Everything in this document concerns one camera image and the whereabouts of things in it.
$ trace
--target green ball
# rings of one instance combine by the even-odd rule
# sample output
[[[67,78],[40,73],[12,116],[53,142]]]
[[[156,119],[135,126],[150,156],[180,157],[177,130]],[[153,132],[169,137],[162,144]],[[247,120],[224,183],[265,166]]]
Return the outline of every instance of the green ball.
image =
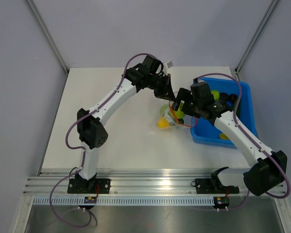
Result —
[[[212,93],[213,98],[214,98],[215,101],[219,100],[220,92],[218,92],[217,90],[212,90],[211,93]]]

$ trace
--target white tabletop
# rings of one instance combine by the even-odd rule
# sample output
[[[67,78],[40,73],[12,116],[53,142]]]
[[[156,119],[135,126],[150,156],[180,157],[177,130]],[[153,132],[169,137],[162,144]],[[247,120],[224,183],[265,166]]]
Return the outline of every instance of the white tabletop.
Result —
[[[229,67],[172,67],[172,87],[188,88],[193,78],[211,72],[230,75]],[[81,151],[65,146],[65,134],[76,121],[80,108],[89,109],[118,84],[123,68],[72,68],[70,70],[42,171],[71,169],[79,165]],[[153,91],[141,90],[126,101],[109,119],[108,141],[101,147],[98,170],[202,169],[223,166],[243,168],[248,163],[237,149],[196,144],[190,129],[159,130],[155,123],[160,107]],[[80,144],[77,129],[69,142]]]

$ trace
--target cable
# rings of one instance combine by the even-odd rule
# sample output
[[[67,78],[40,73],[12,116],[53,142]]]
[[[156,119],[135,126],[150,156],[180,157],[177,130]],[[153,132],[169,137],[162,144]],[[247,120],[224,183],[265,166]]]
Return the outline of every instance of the cable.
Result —
[[[93,218],[95,219],[95,222],[96,222],[96,226],[98,225],[98,221],[97,221],[97,218],[96,218],[96,216],[94,215],[94,213],[93,212],[91,212],[91,215],[93,216]]]
[[[76,166],[74,168],[72,168],[71,171],[69,172],[69,175],[71,175],[71,173],[74,169],[78,169],[78,168]]]
[[[205,77],[205,76],[210,76],[210,75],[221,75],[221,76],[225,76],[225,77],[228,77],[230,78],[231,80],[233,80],[237,85],[238,85],[238,88],[239,88],[239,96],[238,96],[238,99],[237,99],[237,102],[236,102],[236,105],[235,105],[235,108],[234,108],[234,112],[233,112],[233,118],[234,118],[234,122],[236,124],[236,126],[243,132],[243,134],[260,150],[262,149],[262,147],[243,129],[243,127],[238,124],[238,121],[237,121],[237,116],[236,116],[236,113],[237,113],[237,108],[238,108],[238,105],[241,101],[241,97],[242,97],[242,87],[239,83],[238,80],[234,79],[232,76],[229,76],[227,74],[223,74],[223,73],[209,73],[209,74],[204,74],[204,75],[201,75],[201,76],[198,76],[197,78],[195,78],[196,80],[202,78],[202,77]],[[288,176],[286,175],[286,173],[283,171],[283,169],[280,167],[280,165],[276,162],[275,159],[272,158],[272,156],[267,153],[265,150],[262,150],[262,152],[274,163],[274,165],[276,166],[276,168],[279,170],[279,172],[281,173],[281,175],[283,176],[283,178],[285,179],[286,183],[287,183],[287,192],[283,195],[283,196],[276,196],[274,194],[271,194],[269,192],[266,192],[266,194],[268,194],[269,196],[273,197],[273,198],[277,198],[277,199],[284,199],[286,198],[287,196],[289,196],[290,192],[291,192],[291,185],[290,185],[290,181],[288,179]]]
[[[51,190],[51,192],[50,192],[50,195],[49,195],[49,205],[50,205],[50,207],[51,207],[51,210],[52,210],[52,212],[54,213],[54,215],[61,221],[61,222],[63,222],[64,224],[66,224],[66,225],[69,225],[69,226],[71,226],[71,227],[75,227],[75,228],[84,228],[84,227],[87,227],[89,224],[90,224],[90,222],[91,222],[91,220],[92,220],[92,215],[90,214],[91,212],[89,211],[89,210],[86,210],[85,209],[85,211],[89,214],[89,216],[90,216],[90,220],[89,220],[89,222],[88,223],[86,223],[85,225],[74,225],[74,224],[71,224],[71,223],[69,223],[69,222],[67,222],[67,221],[65,221],[65,220],[63,220],[57,213],[56,213],[56,211],[55,211],[55,209],[54,209],[54,207],[53,207],[53,204],[52,204],[52,195],[53,195],[53,193],[54,193],[54,191],[55,191],[55,188],[62,182],[62,181],[64,181],[65,179],[67,179],[67,178],[70,178],[70,177],[72,177],[72,176],[75,176],[76,174],[79,174],[80,172],[81,172],[81,170],[83,169],[83,166],[84,166],[84,161],[85,161],[85,153],[86,153],[86,150],[85,150],[85,147],[83,147],[83,146],[78,146],[78,147],[73,147],[73,146],[71,146],[70,144],[69,144],[69,141],[68,141],[68,138],[69,138],[69,135],[70,135],[70,133],[71,133],[71,131],[72,131],[72,129],[78,124],[78,123],[80,123],[81,121],[83,121],[84,119],[86,119],[87,117],[89,117],[89,116],[91,116],[92,114],[94,114],[94,113],[96,113],[97,111],[99,111],[116,93],[117,93],[117,91],[118,91],[118,89],[121,87],[121,85],[122,85],[122,83],[123,83],[123,80],[124,80],[124,78],[125,78],[125,74],[126,74],[126,71],[127,71],[127,68],[128,68],[128,65],[130,64],[130,62],[134,59],[134,58],[136,58],[136,57],[139,57],[139,56],[142,56],[142,55],[146,55],[146,56],[151,56],[151,57],[154,57],[154,58],[156,58],[155,56],[153,56],[153,55],[151,55],[151,54],[149,54],[149,53],[139,53],[139,54],[137,54],[137,55],[135,55],[135,56],[133,56],[133,57],[131,57],[128,61],[127,61],[127,63],[126,63],[126,65],[125,65],[125,68],[124,68],[124,72],[123,72],[123,74],[122,74],[122,78],[121,78],[121,80],[120,80],[120,83],[118,84],[118,86],[116,87],[116,89],[111,93],[111,95],[100,105],[100,106],[98,106],[98,108],[97,109],[95,109],[95,110],[93,110],[92,112],[90,112],[89,114],[87,114],[87,115],[85,115],[85,116],[83,116],[83,117],[81,117],[80,119],[78,119],[76,122],[74,122],[71,126],[70,126],[70,128],[68,129],[68,131],[67,131],[67,133],[66,133],[66,136],[65,136],[65,144],[66,144],[66,146],[69,148],[69,149],[71,149],[71,150],[77,150],[77,149],[82,149],[82,150],[84,150],[83,151],[83,154],[82,154],[82,162],[81,162],[81,167],[80,167],[80,169],[79,170],[77,170],[75,173],[70,173],[68,176],[65,176],[65,177],[63,177],[61,180],[59,180],[56,184],[55,184],[55,186],[52,188],[52,190]]]

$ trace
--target white robotic arm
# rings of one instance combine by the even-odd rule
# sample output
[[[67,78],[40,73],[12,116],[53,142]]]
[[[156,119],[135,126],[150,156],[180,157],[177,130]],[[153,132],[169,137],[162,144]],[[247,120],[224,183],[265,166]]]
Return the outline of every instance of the white robotic arm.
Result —
[[[104,126],[110,116],[130,97],[137,93],[136,86],[131,84],[131,81],[124,79],[119,89],[114,88],[102,101],[100,101],[96,106],[89,109],[89,112],[97,110],[95,113],[92,114],[92,117],[99,118],[101,124]],[[103,108],[98,109],[98,107],[108,99],[108,97],[116,91],[115,95],[103,106]],[[107,138],[103,136],[101,141],[98,143],[103,144]],[[89,145],[85,142],[81,143],[82,146],[85,148],[85,161],[82,170],[80,171],[80,175],[89,180],[96,175],[96,167],[97,167],[97,159],[99,154],[99,148],[92,148],[90,149]]]

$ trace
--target purple cable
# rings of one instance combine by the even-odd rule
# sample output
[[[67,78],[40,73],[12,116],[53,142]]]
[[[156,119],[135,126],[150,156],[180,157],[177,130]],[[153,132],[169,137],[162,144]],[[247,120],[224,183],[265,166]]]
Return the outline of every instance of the purple cable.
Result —
[[[71,227],[75,227],[75,228],[84,228],[84,227],[87,227],[89,224],[90,224],[90,222],[91,222],[91,220],[92,220],[92,215],[91,215],[91,212],[89,211],[89,210],[86,210],[85,209],[85,211],[89,214],[89,216],[90,216],[90,220],[88,221],[88,223],[86,223],[85,225],[81,225],[81,226],[79,226],[79,225],[73,225],[73,224],[71,224],[71,223],[69,223],[69,222],[66,222],[65,220],[63,220],[57,213],[56,213],[56,211],[55,211],[55,209],[54,209],[54,206],[53,206],[53,204],[52,204],[52,196],[53,196],[53,193],[54,193],[54,191],[55,191],[55,188],[62,182],[62,181],[64,181],[65,179],[67,179],[67,178],[69,178],[69,177],[72,177],[72,176],[74,176],[74,175],[76,175],[76,174],[78,174],[81,170],[82,170],[82,168],[83,168],[83,165],[84,165],[84,161],[85,161],[85,153],[86,153],[86,151],[85,151],[85,147],[83,147],[83,146],[78,146],[78,147],[72,147],[70,144],[69,144],[69,142],[68,142],[68,138],[69,138],[69,135],[70,135],[70,133],[71,133],[71,131],[72,131],[72,129],[79,123],[79,122],[81,122],[81,121],[83,121],[84,119],[86,119],[87,117],[89,117],[89,116],[91,116],[92,114],[94,114],[95,112],[97,112],[97,111],[99,111],[99,109],[100,108],[102,108],[116,93],[117,93],[117,91],[118,91],[118,89],[121,87],[121,85],[122,85],[122,83],[123,83],[123,80],[124,80],[124,78],[125,78],[125,74],[126,74],[126,71],[127,71],[127,68],[128,68],[128,65],[130,64],[130,62],[134,59],[134,58],[136,58],[136,57],[139,57],[139,56],[142,56],[142,55],[148,55],[148,56],[151,56],[151,57],[154,57],[154,58],[156,58],[155,56],[153,56],[153,55],[151,55],[151,54],[149,54],[149,53],[139,53],[139,54],[137,54],[137,55],[135,55],[135,56],[133,56],[133,57],[131,57],[128,61],[127,61],[127,63],[126,63],[126,65],[125,65],[125,68],[124,68],[124,72],[123,72],[123,74],[122,74],[122,78],[121,78],[121,80],[120,80],[120,83],[118,84],[118,86],[117,86],[117,88],[112,92],[112,94],[100,105],[100,106],[98,106],[98,108],[97,109],[95,109],[95,110],[93,110],[93,111],[91,111],[89,114],[87,114],[87,115],[85,115],[85,116],[83,116],[83,117],[81,117],[80,119],[78,119],[76,122],[74,122],[71,126],[70,126],[70,128],[68,129],[68,131],[67,131],[67,134],[66,134],[66,136],[65,136],[65,143],[66,143],[66,146],[69,148],[69,149],[71,149],[71,150],[77,150],[77,149],[83,149],[84,150],[84,152],[83,152],[83,155],[82,155],[82,162],[81,162],[81,168],[78,170],[78,171],[76,171],[75,173],[72,173],[72,174],[70,174],[70,175],[68,175],[68,176],[66,176],[66,177],[63,177],[61,180],[59,180],[56,184],[55,184],[55,186],[52,188],[52,190],[51,190],[51,192],[50,192],[50,195],[49,195],[49,205],[50,205],[50,207],[51,207],[51,209],[52,209],[52,212],[54,213],[54,215],[61,221],[61,222],[63,222],[63,223],[65,223],[65,224],[67,224],[67,225],[69,225],[69,226],[71,226]]]
[[[234,118],[234,121],[235,121],[235,124],[237,125],[237,127],[243,132],[243,134],[246,135],[246,137],[260,150],[262,149],[262,147],[243,129],[243,127],[241,125],[238,124],[238,121],[237,121],[237,117],[236,117],[236,113],[237,113],[237,108],[238,108],[238,105],[240,103],[240,100],[241,100],[241,97],[242,97],[242,87],[239,83],[238,80],[234,79],[233,77],[227,75],[227,74],[223,74],[223,73],[210,73],[210,74],[204,74],[204,75],[201,75],[199,77],[197,77],[197,79],[200,79],[202,77],[205,77],[205,76],[210,76],[210,75],[222,75],[222,76],[225,76],[225,77],[228,77],[230,78],[231,80],[233,80],[237,85],[238,85],[238,88],[239,88],[239,97],[238,97],[238,100],[236,102],[236,105],[235,105],[235,109],[234,109],[234,113],[233,113],[233,118]],[[290,192],[291,192],[291,185],[290,185],[290,181],[286,175],[286,173],[283,171],[283,169],[280,167],[280,165],[276,162],[275,159],[273,159],[271,157],[270,154],[268,154],[265,150],[263,150],[263,153],[274,163],[274,165],[277,167],[277,169],[279,170],[279,172],[281,173],[281,175],[283,176],[283,178],[285,179],[286,183],[287,183],[287,192],[283,195],[283,196],[276,196],[274,194],[271,194],[269,192],[266,192],[266,194],[268,194],[269,196],[273,197],[273,198],[277,198],[277,199],[284,199],[286,198],[287,196],[289,196]]]
[[[81,210],[81,209],[79,209],[79,208],[73,208],[73,209],[67,210],[67,211],[65,211],[65,212],[61,215],[61,217],[64,217],[66,214],[68,214],[68,213],[70,213],[70,212],[72,212],[72,211],[75,211],[75,210]],[[95,215],[94,215],[92,212],[91,212],[91,215],[92,215],[92,217],[95,219],[95,221],[96,221],[96,225],[97,225],[97,219],[96,219]],[[47,226],[53,224],[53,223],[54,223],[55,221],[57,221],[57,220],[58,220],[58,219],[56,218],[56,219],[54,219],[52,222],[49,222],[49,223],[43,225],[43,227],[47,227]]]

